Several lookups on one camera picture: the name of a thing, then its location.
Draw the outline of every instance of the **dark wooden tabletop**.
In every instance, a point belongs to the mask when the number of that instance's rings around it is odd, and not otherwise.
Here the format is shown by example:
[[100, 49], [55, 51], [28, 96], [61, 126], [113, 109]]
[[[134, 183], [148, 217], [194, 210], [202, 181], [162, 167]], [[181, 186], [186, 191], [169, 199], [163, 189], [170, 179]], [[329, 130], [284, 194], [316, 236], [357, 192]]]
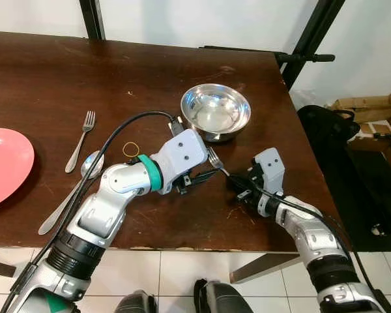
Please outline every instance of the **dark wooden tabletop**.
[[[338, 217], [323, 175], [271, 53], [220, 51], [82, 38], [0, 33], [0, 127], [24, 134], [35, 163], [24, 184], [0, 203], [0, 245], [42, 246], [45, 218], [80, 179], [80, 164], [125, 119], [145, 110], [180, 114], [190, 87], [220, 83], [240, 91], [252, 118], [236, 139], [214, 145], [227, 170], [244, 171], [253, 156], [276, 147], [285, 164], [286, 194]], [[79, 164], [64, 172], [87, 110], [96, 112]], [[167, 120], [148, 117], [128, 127], [106, 153], [127, 161], [124, 143], [147, 155], [170, 139]], [[184, 196], [157, 192], [136, 198], [113, 246], [196, 250], [291, 251], [286, 232], [233, 201], [222, 175]]]

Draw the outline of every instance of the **metal bowl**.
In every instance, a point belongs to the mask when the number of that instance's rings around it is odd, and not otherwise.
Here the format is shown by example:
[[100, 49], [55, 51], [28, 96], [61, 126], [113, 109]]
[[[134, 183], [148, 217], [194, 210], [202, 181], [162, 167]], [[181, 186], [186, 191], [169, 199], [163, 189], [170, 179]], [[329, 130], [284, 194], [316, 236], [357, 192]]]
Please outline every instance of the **metal bowl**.
[[250, 118], [248, 101], [236, 90], [215, 83], [187, 90], [181, 98], [181, 112], [187, 126], [208, 142], [235, 137]]

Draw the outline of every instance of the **spoon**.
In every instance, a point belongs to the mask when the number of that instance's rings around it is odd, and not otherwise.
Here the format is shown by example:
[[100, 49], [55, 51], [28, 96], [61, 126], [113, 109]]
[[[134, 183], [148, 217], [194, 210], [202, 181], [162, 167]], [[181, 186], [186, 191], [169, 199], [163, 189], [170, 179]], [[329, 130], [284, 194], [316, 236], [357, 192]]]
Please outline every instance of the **spoon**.
[[[91, 167], [91, 164], [97, 157], [99, 151], [95, 151], [91, 153], [84, 161], [83, 165], [81, 166], [81, 176], [84, 177], [89, 168]], [[89, 179], [92, 179], [100, 173], [100, 171], [103, 168], [103, 163], [104, 163], [104, 155], [98, 160], [96, 166], [94, 167], [93, 171], [90, 174]], [[55, 223], [57, 222], [59, 215], [64, 211], [64, 208], [66, 204], [70, 201], [72, 195], [75, 193], [77, 188], [80, 186], [81, 181], [79, 181], [76, 186], [71, 190], [70, 194], [65, 198], [64, 201], [52, 212], [52, 214], [45, 220], [45, 222], [42, 223], [42, 225], [39, 227], [38, 234], [39, 235], [45, 235], [48, 233]]]

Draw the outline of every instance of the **fork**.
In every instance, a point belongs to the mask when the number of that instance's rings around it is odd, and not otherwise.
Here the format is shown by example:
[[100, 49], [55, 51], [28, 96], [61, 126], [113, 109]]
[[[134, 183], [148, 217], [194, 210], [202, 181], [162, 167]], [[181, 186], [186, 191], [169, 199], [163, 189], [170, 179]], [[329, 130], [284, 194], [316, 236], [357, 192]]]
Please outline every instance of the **fork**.
[[216, 152], [214, 152], [212, 147], [207, 148], [207, 152], [209, 153], [209, 162], [213, 168], [218, 168], [221, 170], [226, 176], [229, 176], [229, 172], [224, 169], [223, 162], [219, 159]]
[[72, 153], [72, 156], [68, 160], [68, 163], [66, 163], [65, 173], [71, 173], [76, 167], [78, 155], [80, 153], [81, 144], [83, 143], [85, 134], [93, 129], [95, 121], [96, 121], [96, 112], [88, 111], [87, 115], [85, 116], [85, 120], [83, 124], [83, 134], [81, 135], [80, 141], [78, 142], [76, 149]]

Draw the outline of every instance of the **rubber band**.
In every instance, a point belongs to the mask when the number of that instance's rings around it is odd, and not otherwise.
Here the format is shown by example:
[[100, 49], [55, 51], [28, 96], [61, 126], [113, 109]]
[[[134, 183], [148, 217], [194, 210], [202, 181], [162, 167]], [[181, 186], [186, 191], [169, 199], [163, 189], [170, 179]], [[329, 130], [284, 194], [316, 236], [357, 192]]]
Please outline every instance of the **rubber band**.
[[[126, 147], [127, 147], [128, 145], [134, 145], [134, 146], [136, 147], [136, 153], [135, 153], [134, 155], [128, 155], [128, 154], [126, 153], [125, 150], [126, 150]], [[126, 143], [124, 144], [124, 146], [123, 146], [122, 151], [123, 151], [123, 154], [126, 155], [128, 158], [134, 158], [134, 157], [137, 157], [137, 156], [139, 155], [140, 148], [139, 148], [139, 146], [136, 144], [136, 142], [126, 142]]]

